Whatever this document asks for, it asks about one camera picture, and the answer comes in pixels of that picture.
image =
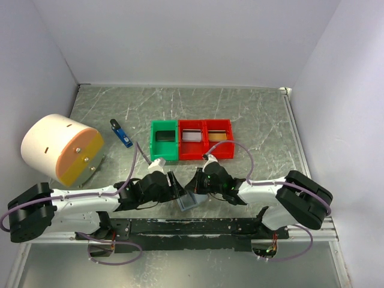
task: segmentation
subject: green box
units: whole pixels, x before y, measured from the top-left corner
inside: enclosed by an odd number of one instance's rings
[[[156,141],[157,131],[175,131],[175,141]],[[149,142],[149,151],[151,152],[151,160],[163,157],[168,161],[179,160],[179,142],[178,142],[178,121],[152,121],[151,139]]]

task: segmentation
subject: white cylinder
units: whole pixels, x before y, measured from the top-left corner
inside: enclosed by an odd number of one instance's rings
[[[58,114],[45,116],[25,135],[21,154],[31,167],[66,186],[83,184],[103,157],[94,128]]]

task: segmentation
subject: table surface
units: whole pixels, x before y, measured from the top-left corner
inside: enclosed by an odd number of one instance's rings
[[[106,142],[106,157],[96,174],[83,186],[97,188],[125,180],[133,148],[114,135],[115,118],[149,154],[151,121],[155,119],[229,118],[235,139],[251,149],[255,158],[253,179],[277,178],[289,170],[303,171],[283,96],[277,89],[217,88],[105,88],[82,86],[71,118],[96,128]],[[250,161],[240,148],[233,160],[220,161],[228,172],[244,177]],[[203,161],[180,161],[167,166],[185,185]],[[135,176],[147,173],[142,158]],[[262,204],[232,206],[210,199],[187,212],[175,201],[143,211],[113,213],[113,217],[214,218],[252,217]],[[296,254],[308,245],[307,237],[279,241],[277,257]],[[332,259],[331,242],[315,242],[313,249],[289,262],[263,263],[251,253],[233,250],[145,251],[124,266],[96,265],[88,261],[87,245],[32,244],[19,287],[341,287]],[[134,254],[116,254],[107,261],[121,262]]]
[[[279,257],[304,250],[308,243],[282,242]],[[257,261],[233,250],[146,251],[124,266],[96,265],[83,244],[33,244],[21,288],[340,288],[328,242],[315,242],[310,252],[281,263]],[[116,254],[123,262],[136,254]]]
[[[290,170],[303,171],[295,137],[291,129],[286,103],[278,89],[252,88],[117,88],[81,86],[71,119],[96,128],[105,141],[105,158],[83,186],[104,187],[124,181],[129,173],[133,148],[126,148],[115,136],[110,119],[115,118],[129,135],[138,141],[149,155],[152,120],[170,119],[230,119],[235,140],[249,147],[255,161],[252,179],[274,179]],[[169,162],[181,185],[193,177],[196,167],[204,161]],[[250,160],[240,147],[235,148],[232,160],[221,160],[227,171],[244,178],[250,169]],[[148,173],[147,163],[139,156],[134,176]],[[54,188],[63,188],[53,183]],[[141,211],[113,213],[115,218],[224,218],[255,217],[268,203],[233,206],[209,198],[198,207],[182,212],[177,201],[160,203]]]

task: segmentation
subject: white backdrop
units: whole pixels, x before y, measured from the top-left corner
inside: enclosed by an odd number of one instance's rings
[[[33,0],[79,83],[292,87],[340,0]]]
[[[354,287],[384,287],[384,2],[342,0],[293,88],[312,176],[333,216]]]
[[[51,113],[66,115],[76,83],[30,0],[4,0],[0,8],[0,214],[9,201],[46,181],[21,158],[25,133]],[[0,287],[18,248],[0,231]]]

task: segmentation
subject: small blue object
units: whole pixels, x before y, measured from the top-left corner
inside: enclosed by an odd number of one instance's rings
[[[128,138],[124,130],[121,128],[119,123],[115,119],[111,119],[109,121],[112,125],[112,130],[119,137],[121,142],[125,145],[125,147],[129,148],[133,145],[131,139]]]
[[[186,195],[183,195],[177,199],[181,211],[191,209],[193,207],[199,206],[200,203],[208,199],[208,195],[203,194],[193,194],[188,191]]]

